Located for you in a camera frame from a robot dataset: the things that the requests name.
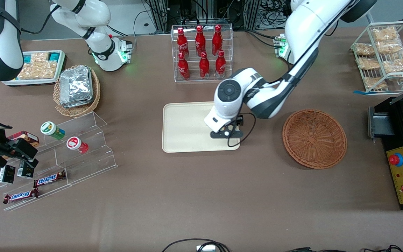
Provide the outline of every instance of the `red button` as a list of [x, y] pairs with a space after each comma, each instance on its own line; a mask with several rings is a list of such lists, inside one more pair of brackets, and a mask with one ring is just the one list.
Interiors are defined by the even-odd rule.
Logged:
[[388, 160], [390, 161], [390, 164], [394, 166], [400, 163], [400, 159], [397, 155], [391, 155]]

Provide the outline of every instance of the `yellow control panel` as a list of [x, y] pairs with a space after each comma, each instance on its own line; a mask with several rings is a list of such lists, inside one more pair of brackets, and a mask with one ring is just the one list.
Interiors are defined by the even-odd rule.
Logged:
[[387, 157], [399, 203], [403, 204], [403, 147], [387, 151]]

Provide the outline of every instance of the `round wicker basket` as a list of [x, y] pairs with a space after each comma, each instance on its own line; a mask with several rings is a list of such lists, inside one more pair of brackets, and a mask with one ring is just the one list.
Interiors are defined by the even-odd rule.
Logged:
[[94, 109], [96, 109], [97, 105], [99, 104], [100, 100], [100, 84], [99, 79], [96, 76], [96, 73], [92, 69], [91, 69], [91, 81], [93, 83], [94, 101], [88, 105], [64, 108], [62, 105], [60, 105], [60, 78], [58, 78], [56, 83], [54, 84], [54, 93], [52, 95], [54, 101], [57, 103], [56, 110], [64, 116], [69, 116], [73, 118], [77, 118], [79, 116], [88, 114], [91, 111], [94, 111]]
[[283, 142], [290, 156], [313, 169], [338, 164], [347, 149], [342, 126], [320, 110], [300, 110], [289, 116], [283, 128]]

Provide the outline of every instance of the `brown tabletop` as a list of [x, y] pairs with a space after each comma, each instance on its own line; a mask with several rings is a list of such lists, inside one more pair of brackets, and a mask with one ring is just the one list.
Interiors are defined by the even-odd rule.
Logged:
[[[102, 88], [96, 113], [108, 123], [107, 145], [119, 167], [13, 212], [0, 206], [0, 251], [160, 252], [185, 238], [215, 239], [234, 252], [403, 248], [403, 211], [387, 158], [381, 142], [367, 136], [366, 109], [387, 96], [352, 93], [363, 84], [348, 49], [362, 30], [325, 37], [280, 113], [259, 120], [238, 150], [211, 153], [161, 149], [164, 105], [212, 101], [218, 84], [174, 83], [169, 36], [138, 37], [132, 64], [111, 73], [96, 66], [83, 40], [23, 41], [26, 51], [63, 50], [67, 67], [96, 71]], [[268, 81], [286, 72], [271, 47], [235, 35], [234, 69], [254, 67]], [[51, 94], [52, 86], [0, 83], [0, 121], [14, 127], [7, 133], [40, 135], [44, 121], [69, 120]], [[323, 110], [344, 128], [348, 148], [337, 166], [307, 169], [286, 152], [283, 124], [302, 109]], [[169, 251], [195, 251], [197, 244]]]

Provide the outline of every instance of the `coca-cola bottle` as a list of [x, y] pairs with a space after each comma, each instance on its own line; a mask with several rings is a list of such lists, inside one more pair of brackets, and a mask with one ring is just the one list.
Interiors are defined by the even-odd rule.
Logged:
[[188, 62], [184, 59], [184, 54], [181, 52], [178, 54], [178, 70], [185, 81], [189, 80], [189, 65]]
[[200, 59], [200, 77], [203, 80], [209, 79], [209, 61], [206, 51], [202, 51]]
[[195, 35], [195, 49], [199, 57], [202, 56], [202, 52], [206, 51], [206, 39], [203, 35], [203, 27], [197, 26], [197, 35]]
[[219, 79], [225, 77], [225, 65], [227, 62], [224, 56], [225, 51], [219, 50], [219, 57], [217, 57], [217, 60], [215, 61], [215, 76]]
[[184, 35], [184, 30], [182, 27], [177, 29], [178, 31], [178, 39], [176, 43], [178, 44], [179, 52], [183, 53], [185, 57], [189, 57], [189, 47], [188, 47], [188, 40]]
[[214, 28], [214, 36], [212, 37], [212, 55], [217, 56], [219, 54], [219, 50], [222, 50], [222, 27], [220, 25], [216, 25]]

